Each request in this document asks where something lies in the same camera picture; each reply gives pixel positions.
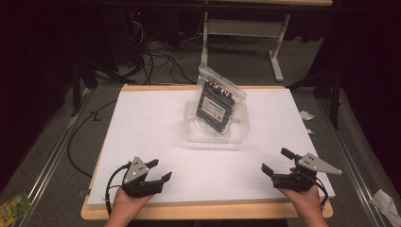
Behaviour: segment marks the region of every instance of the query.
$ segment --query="electronics equipment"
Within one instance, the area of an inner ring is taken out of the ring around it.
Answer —
[[[305,156],[300,156],[286,148],[282,148],[281,153],[290,160],[294,160],[296,171],[290,174],[276,174],[271,168],[262,163],[262,171],[271,177],[273,187],[301,192],[308,191],[315,184],[324,193],[324,199],[322,201],[322,206],[324,206],[328,196],[324,185],[316,177],[317,172],[340,175],[342,174],[341,170],[329,165],[327,162],[310,153]]]
[[[109,214],[112,212],[109,190],[110,188],[114,187],[111,186],[113,178],[118,172],[125,168],[127,169],[127,172],[124,175],[124,180],[121,188],[128,196],[134,198],[143,198],[145,196],[161,193],[163,190],[163,184],[170,180],[172,172],[167,173],[165,176],[162,177],[161,180],[152,182],[145,181],[149,170],[157,166],[158,164],[159,160],[157,159],[145,164],[139,157],[134,157],[132,162],[128,162],[126,165],[118,168],[107,183],[105,194],[107,212]]]

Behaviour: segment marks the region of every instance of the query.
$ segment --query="black cable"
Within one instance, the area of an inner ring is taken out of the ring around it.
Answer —
[[[173,66],[170,68],[170,76],[171,76],[171,78],[172,78],[174,81],[176,81],[177,83],[182,83],[182,84],[196,84],[196,83],[197,83],[197,82],[193,81],[192,79],[188,78],[188,77],[185,75],[185,73],[184,73],[184,71],[183,71],[183,68],[178,64],[177,60],[176,60],[174,57],[172,57],[171,55],[167,55],[167,54],[165,54],[165,53],[162,53],[162,52],[159,52],[159,51],[155,51],[155,53],[151,54],[151,56],[152,56],[152,66],[153,66],[153,67],[162,67],[162,66],[167,65],[169,62],[172,62],[172,63],[173,63]],[[161,65],[155,66],[155,65],[154,65],[154,60],[155,60],[155,59],[164,59],[164,60],[166,60],[166,62],[164,62],[164,63],[161,64]],[[178,80],[176,80],[176,79],[174,78],[174,76],[173,76],[173,74],[172,74],[172,71],[174,70],[174,68],[175,68],[176,66],[179,67],[183,78],[185,78],[186,80],[188,80],[188,82],[178,81]]]
[[[113,100],[109,103],[107,103],[106,105],[102,106],[101,108],[97,109],[95,112],[91,112],[91,114],[82,121],[82,123],[79,124],[79,126],[74,130],[73,134],[71,135],[70,139],[68,140],[68,145],[67,145],[67,155],[68,155],[68,160],[70,161],[71,165],[80,173],[82,173],[83,175],[92,178],[92,175],[85,172],[84,170],[82,170],[81,168],[79,168],[73,161],[72,157],[71,157],[71,143],[73,141],[74,136],[77,134],[77,132],[79,131],[80,128],[82,128],[82,126],[89,120],[91,119],[94,115],[97,115],[98,112],[100,112],[101,110],[103,110],[104,108],[108,107],[110,104],[115,103],[117,101]]]
[[[107,213],[109,213],[109,215],[112,213],[112,205],[110,204],[110,193],[109,190],[110,188],[114,187],[114,186],[110,186],[110,184],[112,184],[113,178],[115,177],[115,175],[117,175],[117,173],[119,173],[121,170],[123,169],[128,169],[131,166],[131,162],[128,162],[127,164],[121,166],[120,168],[118,168],[113,174],[112,177],[110,177],[109,182],[107,183],[106,186],[106,193],[105,193],[105,201],[106,201],[106,208],[107,208]]]

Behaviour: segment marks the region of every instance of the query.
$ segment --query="clear plastic container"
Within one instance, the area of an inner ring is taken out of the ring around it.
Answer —
[[[193,101],[185,104],[187,141],[241,143],[249,130],[246,93],[206,65],[199,69]]]

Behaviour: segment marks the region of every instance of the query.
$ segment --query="hand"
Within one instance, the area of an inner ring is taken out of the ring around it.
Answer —
[[[316,185],[313,185],[309,191],[303,192],[296,192],[288,189],[278,190],[292,201],[298,216],[303,220],[306,226],[328,226],[323,218],[319,190]]]
[[[141,211],[142,207],[153,197],[147,196],[143,198],[129,197],[123,189],[118,188],[115,193],[113,210],[107,220],[105,227],[125,227],[132,221]]]

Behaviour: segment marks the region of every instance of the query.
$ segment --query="white paper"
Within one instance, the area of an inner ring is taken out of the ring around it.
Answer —
[[[244,201],[284,196],[261,171],[262,163],[276,173],[289,173],[293,161],[281,148],[316,154],[287,89],[249,89],[246,103],[250,130],[242,144],[195,144],[185,140],[184,104],[194,91],[121,92],[98,163],[88,204],[103,204],[113,172],[139,156],[145,163],[159,159],[147,181],[172,171],[162,194],[150,202]],[[327,176],[318,173],[330,197]],[[112,185],[121,184],[123,173]],[[113,201],[114,190],[111,190]]]

